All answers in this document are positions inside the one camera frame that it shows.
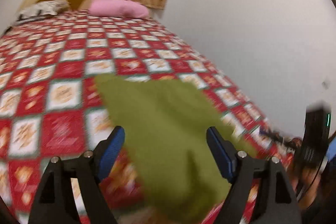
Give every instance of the pink pillow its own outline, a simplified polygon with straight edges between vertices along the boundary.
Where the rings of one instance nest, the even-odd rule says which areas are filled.
[[[148,9],[131,0],[93,0],[90,15],[96,17],[141,18],[149,17]]]

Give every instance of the bed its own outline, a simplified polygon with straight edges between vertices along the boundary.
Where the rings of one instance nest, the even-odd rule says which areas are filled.
[[[25,0],[21,7],[39,1]],[[0,195],[21,223],[28,221],[50,158],[78,156],[110,134],[113,125],[93,82],[100,73],[130,81],[192,82],[222,113],[223,122],[234,127],[237,138],[253,144],[260,156],[276,155],[288,165],[291,154],[259,136],[260,127],[268,127],[262,112],[174,33],[154,19],[90,16],[91,0],[66,1],[71,10],[14,27],[0,40]],[[117,162],[121,167],[102,182],[101,190],[118,221],[162,222],[154,208],[134,208],[143,196],[125,150]],[[82,223],[88,223],[76,180],[73,193]],[[242,223],[251,217],[256,193],[253,186]],[[216,205],[202,223],[212,223],[220,208]]]

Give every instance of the red and white checkered bedspread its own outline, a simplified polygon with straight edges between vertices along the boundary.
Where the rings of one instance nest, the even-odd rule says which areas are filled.
[[[131,81],[194,83],[223,121],[235,127],[235,136],[287,161],[274,144],[258,136],[259,127],[267,123],[250,99],[160,23],[69,11],[15,27],[0,40],[0,195],[22,223],[49,159],[78,156],[110,134],[112,125],[93,83],[94,75],[110,72]],[[110,178],[102,191],[108,201],[119,195],[117,200],[125,204],[129,196],[139,199],[141,187],[134,176],[125,175],[134,170],[130,172],[124,151],[118,161],[115,172],[123,172],[125,181]],[[74,194],[79,211],[84,211],[78,186]]]

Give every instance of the green cloth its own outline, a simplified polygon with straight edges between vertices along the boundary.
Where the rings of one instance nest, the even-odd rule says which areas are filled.
[[[228,194],[231,185],[206,143],[210,126],[236,149],[256,155],[231,137],[232,128],[191,83],[134,83],[110,74],[96,76],[95,82],[113,124],[125,129],[125,146],[147,202],[171,220],[198,223]]]

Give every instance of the bedspread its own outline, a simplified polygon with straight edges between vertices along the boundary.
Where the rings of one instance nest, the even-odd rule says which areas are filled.
[[[261,155],[276,154],[284,163],[290,158],[259,137],[259,128],[267,127],[267,120],[230,78],[157,21],[69,11],[15,27],[0,40],[0,195],[22,223],[28,221],[50,158],[78,156],[110,134],[114,125],[93,77],[112,72],[130,81],[192,82],[222,113],[223,122],[234,127],[236,137],[251,142]],[[122,150],[115,166],[101,184],[110,207],[142,200],[126,151]],[[76,183],[73,180],[76,205],[87,223]],[[252,188],[244,219],[250,217],[256,191]],[[204,223],[211,223],[220,207]],[[151,220],[143,215],[148,210],[152,209],[116,216],[123,223],[147,223]]]

